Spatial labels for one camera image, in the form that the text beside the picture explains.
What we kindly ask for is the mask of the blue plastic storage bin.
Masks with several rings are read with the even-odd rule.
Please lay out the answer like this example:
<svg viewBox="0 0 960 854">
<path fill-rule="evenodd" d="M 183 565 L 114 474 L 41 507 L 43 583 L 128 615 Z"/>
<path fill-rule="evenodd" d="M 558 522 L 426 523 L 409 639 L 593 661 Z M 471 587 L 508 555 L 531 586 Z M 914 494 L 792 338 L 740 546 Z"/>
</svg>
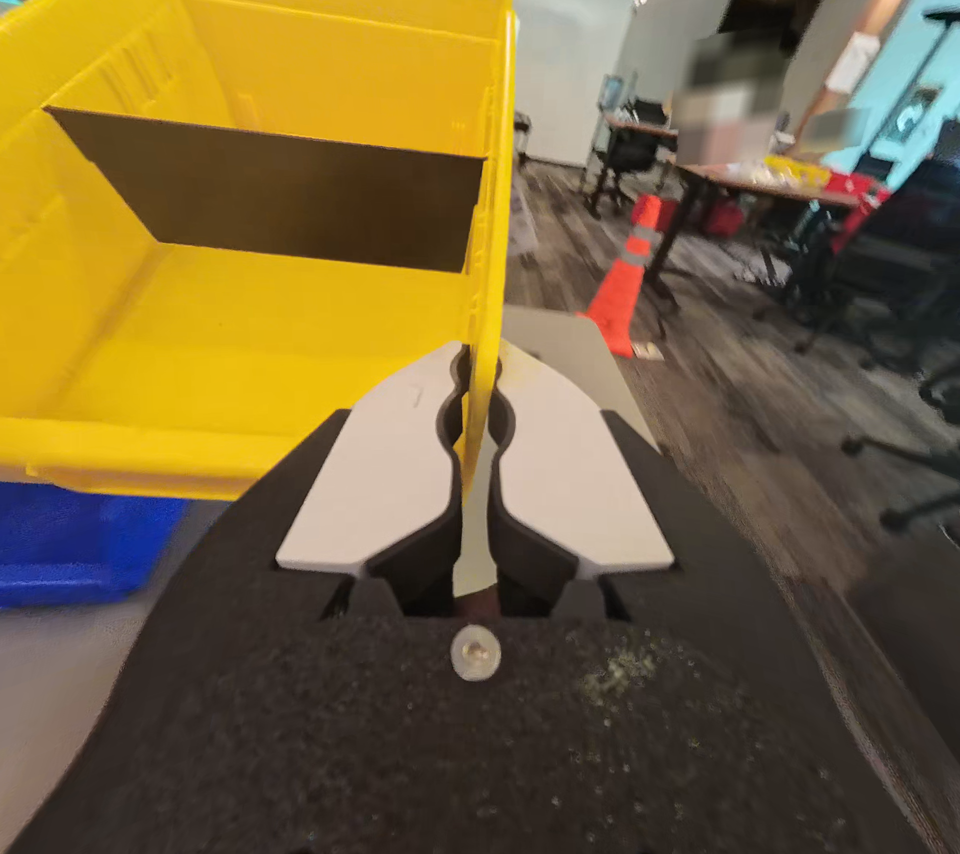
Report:
<svg viewBox="0 0 960 854">
<path fill-rule="evenodd" d="M 114 603 L 149 581 L 190 504 L 1 485 L 1 608 Z"/>
</svg>

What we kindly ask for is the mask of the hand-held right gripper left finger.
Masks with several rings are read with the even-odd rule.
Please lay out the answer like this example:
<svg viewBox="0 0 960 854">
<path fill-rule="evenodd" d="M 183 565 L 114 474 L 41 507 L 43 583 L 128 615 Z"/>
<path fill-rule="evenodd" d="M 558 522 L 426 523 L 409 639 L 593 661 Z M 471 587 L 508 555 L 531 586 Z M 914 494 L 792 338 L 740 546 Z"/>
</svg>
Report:
<svg viewBox="0 0 960 854">
<path fill-rule="evenodd" d="M 278 568 L 381 579 L 406 610 L 450 609 L 463 537 L 454 448 L 470 354 L 447 342 L 349 409 L 275 554 Z"/>
</svg>

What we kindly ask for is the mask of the black bin divider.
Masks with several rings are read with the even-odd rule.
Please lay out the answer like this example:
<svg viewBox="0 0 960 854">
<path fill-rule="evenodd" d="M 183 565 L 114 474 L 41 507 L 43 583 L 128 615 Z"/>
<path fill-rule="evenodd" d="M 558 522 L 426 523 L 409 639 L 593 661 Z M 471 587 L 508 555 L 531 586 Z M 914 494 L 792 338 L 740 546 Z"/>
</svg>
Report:
<svg viewBox="0 0 960 854">
<path fill-rule="evenodd" d="M 165 244 L 460 272 L 485 159 L 48 105 Z"/>
</svg>

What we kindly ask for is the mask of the yellow plastic storage bin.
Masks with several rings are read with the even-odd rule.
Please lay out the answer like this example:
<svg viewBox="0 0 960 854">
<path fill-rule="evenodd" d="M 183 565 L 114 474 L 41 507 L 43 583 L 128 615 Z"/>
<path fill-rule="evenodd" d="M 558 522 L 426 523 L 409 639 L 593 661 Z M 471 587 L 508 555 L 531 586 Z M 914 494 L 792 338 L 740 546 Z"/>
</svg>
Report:
<svg viewBox="0 0 960 854">
<path fill-rule="evenodd" d="M 233 500 L 447 342 L 465 476 L 506 279 L 514 0 L 27 0 L 2 16 L 2 477 Z M 485 159 L 460 272 L 165 244 L 48 105 Z"/>
</svg>

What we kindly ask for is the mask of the orange traffic cone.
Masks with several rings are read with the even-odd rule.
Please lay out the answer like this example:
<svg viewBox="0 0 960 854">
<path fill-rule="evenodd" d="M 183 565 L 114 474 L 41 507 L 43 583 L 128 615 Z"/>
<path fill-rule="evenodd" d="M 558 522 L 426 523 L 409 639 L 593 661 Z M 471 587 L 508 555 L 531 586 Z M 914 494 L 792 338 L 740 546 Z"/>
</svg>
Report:
<svg viewBox="0 0 960 854">
<path fill-rule="evenodd" d="M 631 323 L 644 276 L 662 240 L 658 231 L 663 202 L 658 196 L 640 195 L 630 218 L 630 233 L 581 317 L 598 328 L 606 347 L 616 357 L 634 355 Z"/>
</svg>

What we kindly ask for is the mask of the black office chair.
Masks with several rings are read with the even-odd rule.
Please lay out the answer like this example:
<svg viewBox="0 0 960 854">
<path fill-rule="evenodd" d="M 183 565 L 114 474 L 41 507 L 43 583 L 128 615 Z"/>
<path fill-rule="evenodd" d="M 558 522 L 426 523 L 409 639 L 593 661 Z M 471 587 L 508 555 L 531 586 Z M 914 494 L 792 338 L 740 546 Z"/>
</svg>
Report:
<svg viewBox="0 0 960 854">
<path fill-rule="evenodd" d="M 954 361 L 921 381 L 918 396 L 925 405 L 939 413 L 946 424 L 958 428 L 959 362 Z M 923 452 L 869 436 L 847 436 L 840 442 L 839 449 L 851 458 L 859 456 L 864 449 L 876 450 L 901 463 L 921 467 L 956 483 L 959 481 L 958 444 L 951 448 Z M 886 531 L 900 534 L 907 530 L 912 522 L 947 508 L 956 508 L 958 505 L 959 491 L 954 490 L 902 510 L 887 508 L 880 513 L 878 520 Z"/>
<path fill-rule="evenodd" d="M 598 128 L 606 128 L 606 144 L 600 146 L 599 134 L 594 134 L 580 183 L 583 189 L 591 161 L 597 158 L 599 173 L 585 205 L 595 221 L 601 217 L 601 198 L 610 197 L 620 210 L 627 199 L 621 188 L 622 177 L 650 172 L 660 152 L 676 151 L 678 138 L 670 127 L 664 104 L 642 98 L 634 98 L 618 108 L 601 108 Z"/>
<path fill-rule="evenodd" d="M 864 364 L 914 375 L 958 317 L 958 156 L 923 160 L 853 232 L 825 229 L 793 268 L 784 301 L 810 327 L 810 352 L 845 331 Z"/>
</svg>

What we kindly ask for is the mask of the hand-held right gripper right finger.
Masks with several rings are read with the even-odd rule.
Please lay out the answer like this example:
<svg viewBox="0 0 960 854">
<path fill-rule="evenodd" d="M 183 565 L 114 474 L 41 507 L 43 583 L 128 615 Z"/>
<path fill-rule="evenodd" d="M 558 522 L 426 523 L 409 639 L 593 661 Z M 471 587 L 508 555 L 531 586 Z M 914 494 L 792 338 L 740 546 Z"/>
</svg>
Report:
<svg viewBox="0 0 960 854">
<path fill-rule="evenodd" d="M 615 436 L 639 440 L 628 423 L 510 343 L 490 399 L 487 544 L 505 610 L 550 612 L 577 582 L 673 567 Z"/>
</svg>

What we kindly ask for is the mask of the wooden table black legs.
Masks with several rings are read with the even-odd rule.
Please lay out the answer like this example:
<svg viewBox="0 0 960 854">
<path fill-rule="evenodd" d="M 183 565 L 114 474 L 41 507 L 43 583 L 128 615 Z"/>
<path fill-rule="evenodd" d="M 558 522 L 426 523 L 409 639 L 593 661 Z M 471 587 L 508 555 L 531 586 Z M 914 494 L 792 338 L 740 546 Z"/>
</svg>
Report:
<svg viewBox="0 0 960 854">
<path fill-rule="evenodd" d="M 810 186 L 796 180 L 784 180 L 776 175 L 754 175 L 742 172 L 738 165 L 673 165 L 680 177 L 683 191 L 666 232 L 656 243 L 653 259 L 644 278 L 647 298 L 667 318 L 680 313 L 680 303 L 666 283 L 667 275 L 680 277 L 678 269 L 668 266 L 672 248 L 698 206 L 716 200 L 721 190 L 746 193 L 757 197 L 787 199 L 812 203 L 827 208 L 856 209 L 860 198 L 856 194 L 830 191 L 822 186 Z"/>
</svg>

